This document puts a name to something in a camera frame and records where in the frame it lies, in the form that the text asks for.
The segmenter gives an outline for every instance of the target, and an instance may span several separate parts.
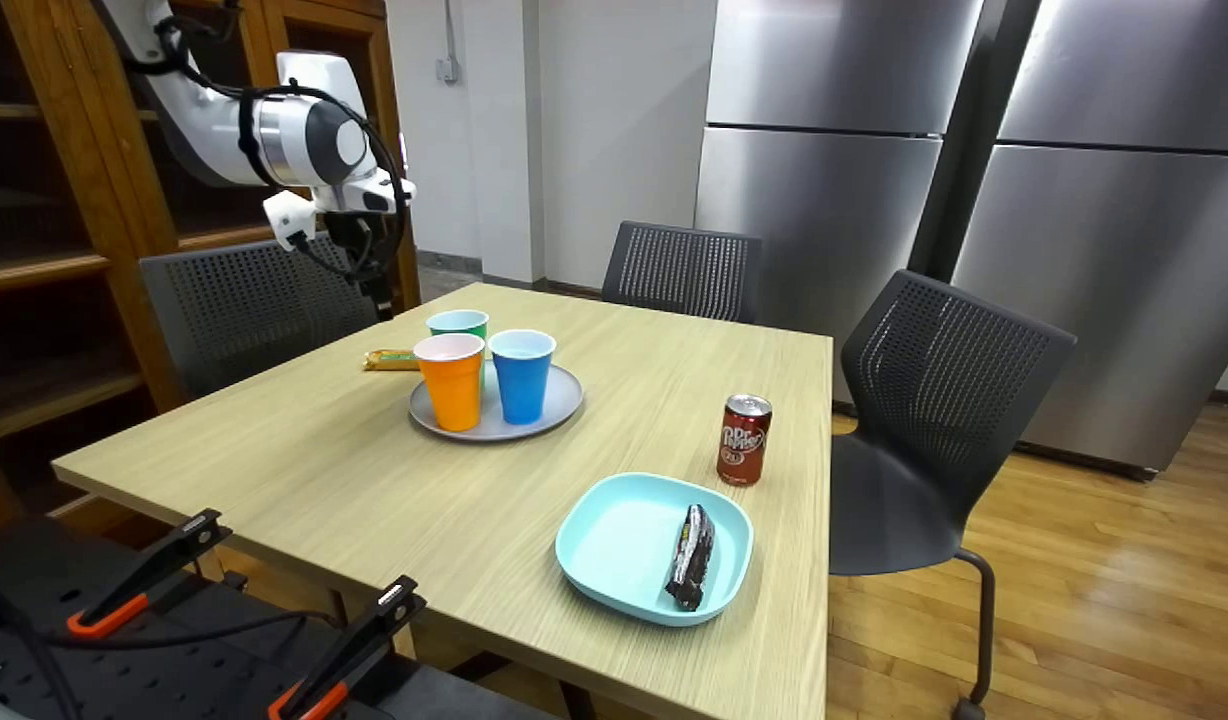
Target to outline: red can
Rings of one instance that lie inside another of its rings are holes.
[[[718,430],[718,482],[749,487],[764,478],[772,406],[749,394],[728,397]]]

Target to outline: cup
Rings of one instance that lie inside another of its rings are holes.
[[[554,339],[539,329],[507,329],[489,339],[503,423],[536,423]]]
[[[484,339],[478,337],[428,337],[412,347],[430,416],[442,431],[471,431],[478,430],[478,364]]]
[[[430,314],[425,320],[425,329],[430,337],[484,337],[489,339],[489,314],[478,314],[478,310],[448,310],[448,314]]]

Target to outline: refrigerator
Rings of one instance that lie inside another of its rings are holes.
[[[1043,0],[952,286],[1081,337],[1031,449],[1157,478],[1228,370],[1228,0]]]
[[[909,269],[981,13],[985,0],[716,6],[696,229],[764,241],[761,323],[845,339]]]

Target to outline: food item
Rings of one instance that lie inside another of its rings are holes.
[[[366,354],[362,374],[421,374],[421,364],[407,347],[376,347]]]
[[[718,482],[749,487],[764,478],[772,406],[749,394],[728,397],[718,430]]]
[[[689,503],[679,540],[675,540],[675,559],[667,569],[663,591],[675,600],[679,614],[696,614],[704,595],[704,573],[716,554],[716,525],[699,503]]]

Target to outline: orange cup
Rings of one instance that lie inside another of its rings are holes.
[[[442,431],[471,431],[478,430],[478,370],[484,370],[484,339],[478,337],[428,337],[412,347],[428,406]]]

